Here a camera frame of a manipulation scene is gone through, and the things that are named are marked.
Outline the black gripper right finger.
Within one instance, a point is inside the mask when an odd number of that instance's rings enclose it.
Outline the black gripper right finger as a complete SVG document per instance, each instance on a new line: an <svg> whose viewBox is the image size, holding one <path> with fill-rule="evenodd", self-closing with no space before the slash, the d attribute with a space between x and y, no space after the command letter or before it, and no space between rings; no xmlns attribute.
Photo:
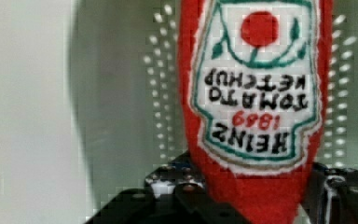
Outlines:
<svg viewBox="0 0 358 224"><path fill-rule="evenodd" d="M358 224L358 170L313 163L301 206L311 224Z"/></svg>

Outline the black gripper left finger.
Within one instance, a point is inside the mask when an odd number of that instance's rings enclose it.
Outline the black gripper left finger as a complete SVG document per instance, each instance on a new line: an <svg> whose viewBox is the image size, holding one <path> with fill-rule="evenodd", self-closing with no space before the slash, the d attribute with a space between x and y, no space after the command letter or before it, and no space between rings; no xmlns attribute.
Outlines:
<svg viewBox="0 0 358 224"><path fill-rule="evenodd" d="M249 224L229 203L207 193L200 169L186 152L125 189L85 224Z"/></svg>

